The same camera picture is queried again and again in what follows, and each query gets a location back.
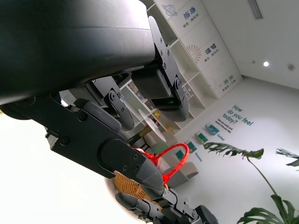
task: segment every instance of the ceiling light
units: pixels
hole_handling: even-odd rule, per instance
[[[248,0],[248,3],[250,5],[250,9],[253,13],[253,16],[256,20],[260,20],[263,18],[261,10],[259,9],[256,0]]]

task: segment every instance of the red plastic loop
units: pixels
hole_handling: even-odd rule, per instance
[[[163,181],[164,181],[164,184],[166,184],[169,179],[178,171],[182,168],[182,166],[186,163],[188,157],[189,157],[189,153],[190,153],[190,149],[189,147],[185,144],[185,143],[178,143],[178,144],[175,144],[171,147],[169,147],[168,149],[164,150],[161,154],[157,155],[157,156],[154,156],[154,154],[149,154],[149,153],[146,153],[145,151],[143,151],[142,149],[137,149],[139,150],[140,152],[142,152],[146,157],[148,157],[154,164],[155,166],[158,166],[158,161],[159,159],[165,155],[166,153],[168,153],[169,151],[173,150],[174,148],[176,147],[184,147],[185,149],[185,155],[184,157],[182,158],[182,160],[178,163],[178,165],[176,165],[169,173],[167,174],[163,174],[162,177],[163,177]]]

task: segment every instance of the chair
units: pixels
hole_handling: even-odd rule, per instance
[[[175,154],[165,155],[164,160],[170,165],[170,168],[165,170],[163,174],[169,173],[178,163],[179,159]],[[168,181],[168,186],[171,188],[176,188],[198,174],[196,166],[192,162],[186,162],[182,168],[173,175]]]

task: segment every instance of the black bracket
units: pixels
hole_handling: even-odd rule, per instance
[[[88,100],[78,99],[74,104],[76,107],[63,107],[56,94],[1,108],[45,126],[52,151],[104,177],[113,178],[117,171],[149,188],[163,187],[162,175],[155,165],[118,134],[121,125],[116,119]]]

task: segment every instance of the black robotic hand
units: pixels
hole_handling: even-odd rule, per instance
[[[203,205],[192,210],[181,200],[174,190],[152,190],[143,187],[144,191],[159,206],[148,200],[139,200],[131,195],[115,195],[120,205],[134,212],[139,219],[154,224],[218,224],[216,217]]]

